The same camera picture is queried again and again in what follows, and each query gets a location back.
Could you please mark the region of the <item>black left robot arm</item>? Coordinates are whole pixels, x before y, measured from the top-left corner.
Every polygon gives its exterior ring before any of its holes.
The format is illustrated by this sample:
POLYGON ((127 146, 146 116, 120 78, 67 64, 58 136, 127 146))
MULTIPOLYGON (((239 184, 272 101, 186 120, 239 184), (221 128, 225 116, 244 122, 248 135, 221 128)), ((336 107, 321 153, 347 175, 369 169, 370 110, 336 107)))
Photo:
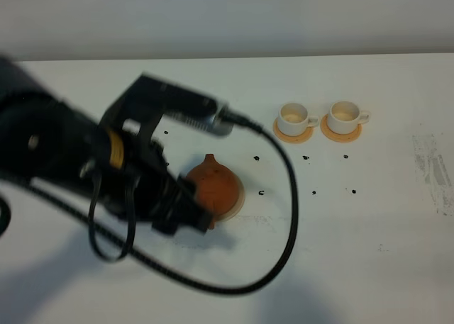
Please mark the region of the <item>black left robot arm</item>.
POLYGON ((152 135, 163 116, 205 117, 215 108, 207 97, 143 75, 97 122, 2 58, 1 168, 85 197, 99 174, 99 200, 115 218, 150 223, 168 235, 182 226, 206 232, 213 217, 197 203, 195 184, 168 172, 152 135))

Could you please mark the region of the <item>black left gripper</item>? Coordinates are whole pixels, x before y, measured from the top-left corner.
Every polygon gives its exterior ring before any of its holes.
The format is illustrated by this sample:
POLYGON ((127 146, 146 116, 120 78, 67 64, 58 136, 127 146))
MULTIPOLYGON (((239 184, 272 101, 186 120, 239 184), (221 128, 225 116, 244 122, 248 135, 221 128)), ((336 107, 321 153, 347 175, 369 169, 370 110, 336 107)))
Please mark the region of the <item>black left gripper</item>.
POLYGON ((164 235, 181 228, 205 233, 213 216, 195 200, 195 185, 167 170, 163 146, 153 136, 141 145, 137 134, 96 127, 95 201, 134 227, 150 223, 164 235))

